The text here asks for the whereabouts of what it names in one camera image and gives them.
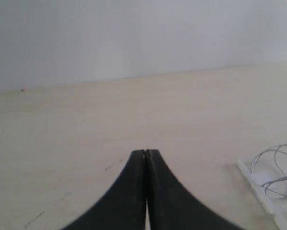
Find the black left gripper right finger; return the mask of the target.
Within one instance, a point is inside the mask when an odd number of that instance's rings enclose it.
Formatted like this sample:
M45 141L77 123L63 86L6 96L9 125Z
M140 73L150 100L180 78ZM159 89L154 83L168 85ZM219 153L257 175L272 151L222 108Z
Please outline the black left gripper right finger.
M146 150L147 203L152 230L240 230L194 197L157 149Z

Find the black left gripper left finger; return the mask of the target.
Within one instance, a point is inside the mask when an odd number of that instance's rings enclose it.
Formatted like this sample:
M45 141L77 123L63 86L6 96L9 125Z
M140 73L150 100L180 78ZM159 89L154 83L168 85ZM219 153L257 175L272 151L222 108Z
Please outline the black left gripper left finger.
M145 151L132 151L107 192L65 230L144 230Z

